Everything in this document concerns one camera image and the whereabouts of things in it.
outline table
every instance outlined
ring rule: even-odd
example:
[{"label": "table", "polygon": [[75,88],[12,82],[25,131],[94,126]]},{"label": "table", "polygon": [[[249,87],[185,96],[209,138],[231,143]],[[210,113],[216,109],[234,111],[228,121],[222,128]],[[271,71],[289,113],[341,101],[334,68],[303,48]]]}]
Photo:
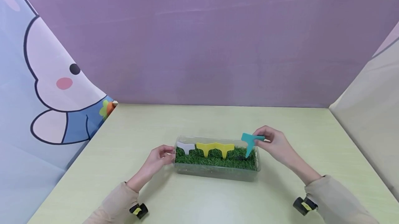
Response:
[{"label": "table", "polygon": [[[29,224],[81,223],[141,167],[150,150],[179,135],[239,139],[261,125],[282,130],[321,174],[331,174],[380,223],[397,223],[399,203],[328,109],[119,104]],[[298,177],[261,150],[255,182],[188,176],[166,167],[141,190],[143,223],[323,223],[293,207],[304,197]],[[138,222],[135,216],[129,222]]]}]

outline cartoon rabbit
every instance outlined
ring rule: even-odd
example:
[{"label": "cartoon rabbit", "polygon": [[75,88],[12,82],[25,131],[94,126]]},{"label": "cartoon rabbit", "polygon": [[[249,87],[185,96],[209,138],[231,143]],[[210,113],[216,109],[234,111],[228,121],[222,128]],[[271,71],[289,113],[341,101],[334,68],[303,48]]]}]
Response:
[{"label": "cartoon rabbit", "polygon": [[32,134],[56,145],[90,140],[113,100],[87,79],[39,16],[27,27],[24,55],[36,95],[49,108],[33,120]]}]

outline beige sleeve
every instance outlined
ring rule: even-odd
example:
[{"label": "beige sleeve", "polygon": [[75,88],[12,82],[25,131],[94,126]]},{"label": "beige sleeve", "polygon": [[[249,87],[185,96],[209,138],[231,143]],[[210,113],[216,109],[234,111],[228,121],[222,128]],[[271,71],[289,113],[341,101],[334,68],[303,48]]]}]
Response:
[{"label": "beige sleeve", "polygon": [[378,224],[357,198],[329,175],[310,183],[305,191],[326,224]]},{"label": "beige sleeve", "polygon": [[138,193],[121,182],[83,224],[123,224],[131,215],[129,209],[137,204],[138,197]]}]

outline green grass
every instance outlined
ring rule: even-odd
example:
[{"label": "green grass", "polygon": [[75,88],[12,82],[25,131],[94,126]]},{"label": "green grass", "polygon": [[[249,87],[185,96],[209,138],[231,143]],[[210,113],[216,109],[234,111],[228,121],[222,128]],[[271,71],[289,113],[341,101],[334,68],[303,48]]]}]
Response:
[{"label": "green grass", "polygon": [[200,149],[190,150],[189,155],[184,154],[182,148],[176,148],[175,163],[201,164],[236,169],[257,170],[255,151],[252,150],[248,158],[245,158],[247,148],[235,147],[233,151],[228,151],[226,159],[223,159],[222,152],[217,149],[210,150],[208,158],[204,157],[204,152]]}]

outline purple backdrop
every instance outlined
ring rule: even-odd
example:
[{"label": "purple backdrop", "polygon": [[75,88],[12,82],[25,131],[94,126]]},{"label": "purple backdrop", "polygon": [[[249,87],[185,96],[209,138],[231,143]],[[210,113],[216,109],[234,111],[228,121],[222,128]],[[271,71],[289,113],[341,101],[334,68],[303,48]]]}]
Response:
[{"label": "purple backdrop", "polygon": [[30,0],[120,102],[328,107],[399,0]]}]

